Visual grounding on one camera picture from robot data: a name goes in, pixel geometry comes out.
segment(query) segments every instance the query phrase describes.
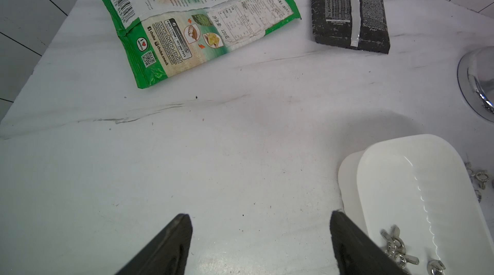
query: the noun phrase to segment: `white plastic tray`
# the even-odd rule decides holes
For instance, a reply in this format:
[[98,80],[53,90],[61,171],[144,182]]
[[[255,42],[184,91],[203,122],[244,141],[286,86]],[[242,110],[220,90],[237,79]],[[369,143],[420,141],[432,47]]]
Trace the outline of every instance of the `white plastic tray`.
[[447,275],[493,275],[494,243],[460,155],[445,140],[418,135],[349,155],[338,182],[345,213],[378,246],[398,225],[412,274],[440,259]]

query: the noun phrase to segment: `white table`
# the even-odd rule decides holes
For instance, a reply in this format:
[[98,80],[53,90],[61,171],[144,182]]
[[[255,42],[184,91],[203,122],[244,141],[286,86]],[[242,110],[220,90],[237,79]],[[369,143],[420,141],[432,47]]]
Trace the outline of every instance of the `white table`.
[[0,273],[113,274],[184,212],[187,274],[337,274],[345,156],[431,133],[494,171],[494,124],[456,81],[493,19],[385,0],[381,55],[314,43],[295,1],[301,21],[141,90],[102,1],[78,0],[0,125]]

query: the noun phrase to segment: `cassava chips bag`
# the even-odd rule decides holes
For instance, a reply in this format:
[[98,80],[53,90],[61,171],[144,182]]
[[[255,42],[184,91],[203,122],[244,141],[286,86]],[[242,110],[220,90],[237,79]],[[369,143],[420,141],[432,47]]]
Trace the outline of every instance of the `cassava chips bag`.
[[139,88],[300,18],[293,0],[103,0]]

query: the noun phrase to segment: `qr code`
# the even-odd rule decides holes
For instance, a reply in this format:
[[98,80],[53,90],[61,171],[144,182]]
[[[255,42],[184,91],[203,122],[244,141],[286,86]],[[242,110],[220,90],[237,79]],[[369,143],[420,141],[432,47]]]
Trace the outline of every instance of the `qr code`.
[[144,53],[142,56],[142,61],[144,62],[144,65],[147,67],[151,66],[152,64],[156,63],[156,59],[153,55],[152,51],[148,51]]

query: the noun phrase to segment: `nutrition label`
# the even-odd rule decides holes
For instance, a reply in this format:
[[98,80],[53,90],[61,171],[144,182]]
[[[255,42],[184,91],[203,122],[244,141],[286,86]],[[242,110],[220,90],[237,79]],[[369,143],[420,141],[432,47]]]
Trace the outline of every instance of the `nutrition label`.
[[240,0],[208,12],[214,26],[230,45],[244,42],[293,12],[285,0]]
[[218,15],[235,40],[239,40],[254,33],[247,21],[247,17],[240,12],[237,5],[219,11]]

